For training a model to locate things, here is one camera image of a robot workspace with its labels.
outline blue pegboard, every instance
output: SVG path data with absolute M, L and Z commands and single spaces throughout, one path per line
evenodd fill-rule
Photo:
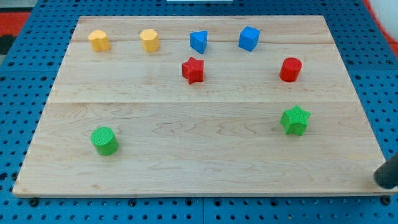
M 386 158 L 397 152 L 398 62 L 361 1 L 39 0 L 0 66 L 0 223 L 397 223 L 398 201 L 341 198 L 32 199 L 11 193 L 79 16 L 324 15 Z

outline wooden board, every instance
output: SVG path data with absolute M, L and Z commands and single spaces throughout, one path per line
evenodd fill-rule
M 261 30 L 253 52 L 237 47 Z M 157 52 L 139 33 L 155 29 Z M 109 52 L 88 34 L 104 30 Z M 189 33 L 208 30 L 204 55 Z M 205 60 L 188 85 L 181 63 Z M 283 59 L 303 70 L 279 78 Z M 284 110 L 311 111 L 302 137 L 285 135 Z M 96 153 L 109 126 L 119 150 Z M 14 186 L 18 197 L 266 197 L 388 195 L 373 181 L 384 162 L 322 16 L 81 17 Z

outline yellow block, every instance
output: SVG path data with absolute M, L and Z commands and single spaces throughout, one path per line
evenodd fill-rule
M 93 31 L 88 36 L 88 40 L 90 41 L 91 46 L 95 52 L 99 52 L 101 50 L 109 50 L 111 48 L 108 37 L 106 36 L 106 33 L 102 30 Z
M 160 46 L 159 36 L 157 35 L 156 31 L 153 29 L 143 30 L 139 34 L 139 37 L 141 40 L 142 48 L 146 52 L 154 52 Z

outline blue block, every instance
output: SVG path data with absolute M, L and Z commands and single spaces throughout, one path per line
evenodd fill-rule
M 252 51 L 259 42 L 259 36 L 259 30 L 249 26 L 245 27 L 239 37 L 239 47 L 248 51 Z
M 191 48 L 203 54 L 207 46 L 207 30 L 191 33 Z

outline plastic block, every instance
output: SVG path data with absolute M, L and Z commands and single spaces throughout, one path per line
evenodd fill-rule
M 139 37 L 141 40 L 142 48 L 146 52 L 155 52 L 160 46 L 159 36 L 153 29 L 143 30 L 139 34 Z
M 285 134 L 302 136 L 308 126 L 308 118 L 311 113 L 294 106 L 291 110 L 284 111 L 280 124 L 285 128 Z
M 197 60 L 190 57 L 182 64 L 182 76 L 188 80 L 189 85 L 195 82 L 203 82 L 204 60 Z
M 88 40 L 90 41 L 91 47 L 95 52 L 111 49 L 111 44 L 109 43 L 108 36 L 102 30 L 93 31 L 88 36 Z
M 279 73 L 280 79 L 285 82 L 294 82 L 299 77 L 299 73 L 302 68 L 302 63 L 297 58 L 287 58 L 282 64 L 282 68 Z
M 195 49 L 200 54 L 205 53 L 207 47 L 207 30 L 192 32 L 190 37 L 191 48 Z
M 249 26 L 245 27 L 239 37 L 239 47 L 248 51 L 253 51 L 259 42 L 259 36 L 259 30 Z
M 98 154 L 102 156 L 112 155 L 118 150 L 119 146 L 112 129 L 108 127 L 100 127 L 93 131 L 91 143 L 93 143 Z

